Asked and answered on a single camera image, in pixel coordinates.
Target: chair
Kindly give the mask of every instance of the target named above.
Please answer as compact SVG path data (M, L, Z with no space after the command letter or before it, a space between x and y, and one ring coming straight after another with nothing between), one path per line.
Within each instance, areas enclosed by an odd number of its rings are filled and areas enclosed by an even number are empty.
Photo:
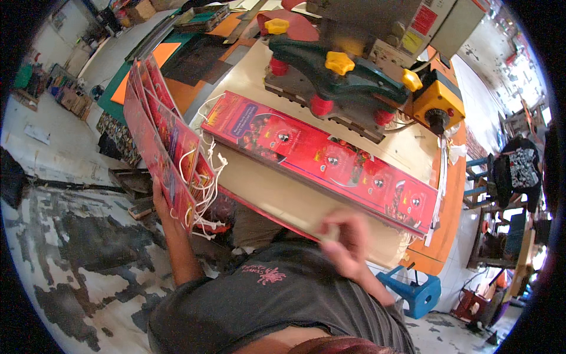
M405 310L406 316L419 319L438 304L440 299L440 279L437 276L428 275L428 280L424 284L412 283L408 285L391 278L392 275L403 268L403 266L398 266L387 274L380 272L376 277L409 303L409 310Z

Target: gray t-shirt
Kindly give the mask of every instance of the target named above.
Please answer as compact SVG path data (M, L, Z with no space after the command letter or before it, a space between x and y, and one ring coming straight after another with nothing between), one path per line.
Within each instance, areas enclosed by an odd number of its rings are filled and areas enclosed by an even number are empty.
M157 353L231 353L289 326L415 352L402 315L340 276L319 247L277 242L232 274L181 285L151 314Z

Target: wooden workbench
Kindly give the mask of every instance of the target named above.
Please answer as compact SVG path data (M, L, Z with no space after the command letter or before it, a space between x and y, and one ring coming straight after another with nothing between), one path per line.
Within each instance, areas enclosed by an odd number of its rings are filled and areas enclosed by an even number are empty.
M437 138L433 133L421 125L413 125L398 134L388 136L382 143L376 145L355 132L349 131L345 126L333 121L319 120L310 113L308 108L301 108L299 104L290 103L289 100L264 89L263 78L270 58L271 51L264 44L257 42L220 82L209 98L218 96L226 90L248 97L344 139L425 183L430 182L433 161L439 151ZM207 104L201 112L206 114L213 103ZM199 127L201 122L201 117L195 117L191 126ZM424 135L424 138L415 139L416 135ZM325 214L336 207L344 206L342 203L225 147L217 146L215 151L222 153L229 162L219 179L222 187L259 211L273 216L275 220L284 225L317 238L325 238L323 235L316 234L314 230ZM439 168L436 168L435 176L438 175L438 171ZM370 227L371 241L368 260L384 267L394 267L405 256L407 243L410 240L409 235L390 228L372 217ZM423 269L427 269L426 267L433 271L438 269L436 272L438 273L444 260L436 261L440 266L435 263L435 267L428 267L424 262L418 262L417 269L422 263Z

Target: white wall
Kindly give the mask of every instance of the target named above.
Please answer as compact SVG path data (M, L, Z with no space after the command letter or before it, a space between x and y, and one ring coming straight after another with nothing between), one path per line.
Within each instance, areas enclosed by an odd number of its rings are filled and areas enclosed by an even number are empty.
M32 44L33 48L41 53L38 62L43 64L44 70L49 70L54 63L64 66L77 39L89 26L89 21L73 2L67 2L61 11L67 18L59 32L47 20Z
M51 134L50 145L24 133L26 124ZM97 153L98 136L74 114L57 104L49 93L40 97L37 112L8 99L1 145L24 171L42 179L78 184L113 185L108 168L128 168L125 163Z

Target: workshop table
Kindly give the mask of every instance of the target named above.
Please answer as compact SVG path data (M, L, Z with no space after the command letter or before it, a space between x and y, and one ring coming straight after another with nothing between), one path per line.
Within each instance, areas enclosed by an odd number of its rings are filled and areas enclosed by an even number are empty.
M248 97L335 135L425 183L432 182L432 186L438 186L440 150L438 139L432 132L421 125L413 125L400 133L387 136L383 142L376 145L343 125L319 120L308 108L302 108L299 104L291 103L288 99L264 89L263 78L270 58L271 51L267 46L257 42L219 83L209 98L224 91ZM206 114L213 104L214 102L210 102L201 112ZM196 116L191 127L198 128L202 121L202 117ZM460 128L456 135L459 138L463 136L465 141L465 128ZM229 162L219 179L219 184L229 193L258 212L299 233L319 239L327 237L315 232L321 218L334 208L345 206L344 204L228 148L217 146L215 156L218 152ZM432 275L442 270L456 234L455 228L460 215L465 176L465 161L462 160L448 169L448 191L443 201L444 208L441 208L441 227L434 233L431 245L425 247L422 241L416 241L408 250L408 233L388 227L370 217L369 261L387 268L392 268L399 262L415 262L415 269ZM459 197L455 197L454 195L459 193L459 185L461 193ZM457 208L453 199L460 201ZM443 214L451 215L444 220Z

